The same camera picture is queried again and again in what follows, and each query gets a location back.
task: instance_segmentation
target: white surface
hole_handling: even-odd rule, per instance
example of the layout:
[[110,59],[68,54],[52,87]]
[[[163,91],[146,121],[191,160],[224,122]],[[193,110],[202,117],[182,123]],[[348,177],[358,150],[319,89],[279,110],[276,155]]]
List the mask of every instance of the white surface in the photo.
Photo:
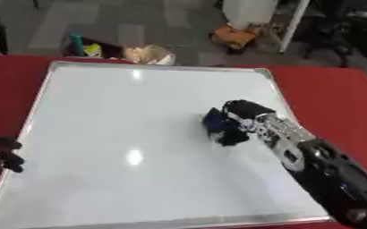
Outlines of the white surface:
[[246,29],[250,24],[269,23],[278,0],[226,0],[223,12],[234,28]]
[[289,116],[271,81],[252,70],[61,65],[21,135],[26,171],[0,192],[0,229],[326,216],[258,140],[210,142],[201,115],[241,98]]

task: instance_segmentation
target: robotic hand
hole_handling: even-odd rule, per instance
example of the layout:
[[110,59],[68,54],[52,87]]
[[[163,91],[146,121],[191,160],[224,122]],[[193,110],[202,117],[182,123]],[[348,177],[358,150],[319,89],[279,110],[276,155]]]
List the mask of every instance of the robotic hand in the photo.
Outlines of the robotic hand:
[[348,155],[276,112],[245,100],[212,108],[203,118],[209,136],[223,146],[255,133],[284,168],[339,223],[367,229],[367,172]]
[[0,169],[10,169],[16,173],[23,171],[24,160],[13,153],[13,149],[21,148],[21,143],[14,139],[0,137]]

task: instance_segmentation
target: tile floor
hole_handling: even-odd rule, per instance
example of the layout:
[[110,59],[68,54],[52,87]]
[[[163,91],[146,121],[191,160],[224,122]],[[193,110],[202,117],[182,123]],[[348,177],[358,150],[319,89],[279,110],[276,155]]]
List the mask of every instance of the tile floor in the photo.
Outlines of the tile floor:
[[[318,51],[302,59],[302,44],[277,54],[256,46],[229,56],[208,39],[225,22],[215,0],[0,0],[0,18],[8,31],[11,54],[60,55],[65,36],[82,35],[125,46],[158,44],[177,54],[180,65],[283,64],[335,66],[337,58]],[[367,59],[351,57],[351,66],[367,72]]]

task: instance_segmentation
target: orange object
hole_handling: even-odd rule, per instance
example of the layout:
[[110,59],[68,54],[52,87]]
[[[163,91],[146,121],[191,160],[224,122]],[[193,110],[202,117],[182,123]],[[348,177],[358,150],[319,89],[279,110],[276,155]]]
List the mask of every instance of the orange object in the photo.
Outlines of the orange object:
[[251,26],[246,30],[237,30],[227,24],[215,30],[211,40],[214,43],[233,49],[241,49],[256,39],[260,35],[260,30],[261,26]]

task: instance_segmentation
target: red table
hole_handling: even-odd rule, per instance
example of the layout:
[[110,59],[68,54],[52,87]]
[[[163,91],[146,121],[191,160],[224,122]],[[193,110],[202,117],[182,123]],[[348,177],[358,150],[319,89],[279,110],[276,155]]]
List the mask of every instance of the red table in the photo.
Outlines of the red table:
[[[17,137],[44,80],[44,56],[0,56],[0,135]],[[73,59],[74,61],[103,62]],[[367,168],[367,76],[354,69],[266,67],[277,80],[299,122],[334,143]],[[337,229],[337,223],[263,228]]]

